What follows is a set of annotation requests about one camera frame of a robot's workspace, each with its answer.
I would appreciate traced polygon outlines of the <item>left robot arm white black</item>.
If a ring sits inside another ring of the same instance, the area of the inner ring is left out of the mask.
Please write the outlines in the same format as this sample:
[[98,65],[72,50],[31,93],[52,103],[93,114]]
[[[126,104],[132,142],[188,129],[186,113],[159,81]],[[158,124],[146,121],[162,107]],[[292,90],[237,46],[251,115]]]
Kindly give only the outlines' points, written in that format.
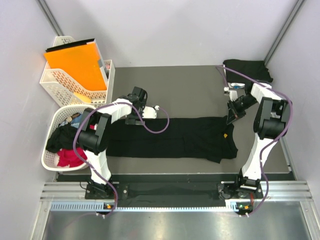
[[93,109],[84,110],[80,121],[84,125],[81,127],[76,145],[83,149],[87,161],[92,165],[91,178],[87,181],[85,189],[86,199],[102,200],[114,197],[114,187],[107,182],[112,174],[106,156],[112,124],[124,118],[126,124],[141,125],[139,116],[143,116],[147,99],[148,94],[144,89],[134,87],[132,93],[119,97],[110,107],[98,109],[88,120],[85,118],[93,112]]

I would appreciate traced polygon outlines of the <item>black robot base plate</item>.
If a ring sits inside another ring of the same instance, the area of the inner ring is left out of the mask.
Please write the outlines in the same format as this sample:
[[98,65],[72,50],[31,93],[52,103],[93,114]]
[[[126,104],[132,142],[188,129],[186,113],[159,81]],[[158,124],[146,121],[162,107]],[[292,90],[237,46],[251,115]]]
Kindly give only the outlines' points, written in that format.
[[225,199],[220,190],[223,184],[234,184],[237,174],[115,174],[111,177],[110,187],[118,207],[146,208],[197,208],[221,207],[226,200],[243,199],[247,208],[254,200],[262,199],[258,191],[247,197]]

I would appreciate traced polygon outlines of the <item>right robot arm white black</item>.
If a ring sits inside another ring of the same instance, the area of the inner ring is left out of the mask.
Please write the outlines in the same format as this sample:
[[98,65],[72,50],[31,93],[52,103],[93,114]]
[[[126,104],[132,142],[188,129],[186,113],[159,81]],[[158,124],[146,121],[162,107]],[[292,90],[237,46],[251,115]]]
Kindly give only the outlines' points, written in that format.
[[275,144],[288,130],[290,120],[289,101],[272,91],[267,83],[246,85],[245,95],[238,96],[236,90],[224,89],[229,95],[227,103],[228,125],[246,115],[246,110],[258,103],[258,110],[253,122],[254,142],[249,157],[240,169],[235,183],[224,183],[219,191],[224,199],[235,196],[246,198],[258,191],[264,164]]

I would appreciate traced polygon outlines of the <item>black t shirt flower print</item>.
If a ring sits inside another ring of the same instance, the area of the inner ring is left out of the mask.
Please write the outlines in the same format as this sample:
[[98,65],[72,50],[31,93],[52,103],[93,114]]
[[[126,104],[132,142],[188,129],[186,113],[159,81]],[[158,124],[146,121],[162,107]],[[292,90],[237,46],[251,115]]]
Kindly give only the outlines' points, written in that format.
[[111,125],[106,155],[127,158],[196,158],[220,163],[237,157],[233,124],[226,117],[149,119],[145,126]]

